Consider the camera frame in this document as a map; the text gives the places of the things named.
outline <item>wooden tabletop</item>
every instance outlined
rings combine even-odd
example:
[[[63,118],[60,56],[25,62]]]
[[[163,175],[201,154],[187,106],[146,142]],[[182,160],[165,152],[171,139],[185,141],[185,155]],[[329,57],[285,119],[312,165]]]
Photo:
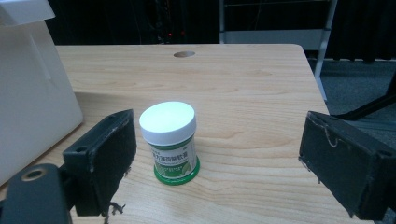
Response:
[[[62,152],[105,116],[134,110],[137,153],[113,198],[110,223],[358,223],[298,161],[308,110],[327,113],[304,52],[295,45],[57,47],[84,122],[35,163]],[[190,57],[175,57],[193,51]],[[165,101],[196,113],[201,170],[166,186],[138,119]],[[6,188],[1,194],[4,197]],[[74,223],[103,223],[76,217]]]

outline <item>white cap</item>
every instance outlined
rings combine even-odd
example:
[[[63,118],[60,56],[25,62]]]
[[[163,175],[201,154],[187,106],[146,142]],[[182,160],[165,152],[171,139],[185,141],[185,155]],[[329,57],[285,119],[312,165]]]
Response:
[[[196,130],[194,109],[181,102],[154,105],[140,116],[143,138],[155,146],[171,146],[189,139]]]
[[[22,25],[53,17],[47,0],[0,0],[0,26]]]

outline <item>green bottle base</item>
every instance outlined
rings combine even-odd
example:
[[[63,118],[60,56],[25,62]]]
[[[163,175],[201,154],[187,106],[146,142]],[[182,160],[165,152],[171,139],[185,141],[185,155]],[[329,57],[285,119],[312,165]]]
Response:
[[[199,162],[199,159],[197,157],[197,164],[195,165],[194,170],[189,175],[183,176],[178,179],[169,179],[169,178],[161,176],[160,173],[158,173],[155,165],[154,165],[154,174],[155,174],[155,177],[157,177],[157,179],[160,180],[161,182],[163,182],[165,185],[176,186],[176,185],[185,184],[185,183],[191,181],[192,179],[194,179],[195,176],[198,174],[200,167],[201,167],[201,163]]]

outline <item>dark background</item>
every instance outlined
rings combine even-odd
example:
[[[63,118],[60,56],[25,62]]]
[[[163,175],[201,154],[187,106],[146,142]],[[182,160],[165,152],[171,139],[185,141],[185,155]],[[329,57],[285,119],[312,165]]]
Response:
[[[217,44],[216,0],[49,0],[56,45]],[[225,0],[226,30],[318,29],[328,1]],[[339,0],[326,57],[396,57],[395,0]]]

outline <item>bottle label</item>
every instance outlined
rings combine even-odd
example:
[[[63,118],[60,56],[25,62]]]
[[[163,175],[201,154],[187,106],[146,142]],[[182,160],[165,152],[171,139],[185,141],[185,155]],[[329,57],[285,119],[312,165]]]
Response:
[[[189,175],[196,165],[194,138],[181,147],[161,150],[150,146],[158,173],[169,179]]]

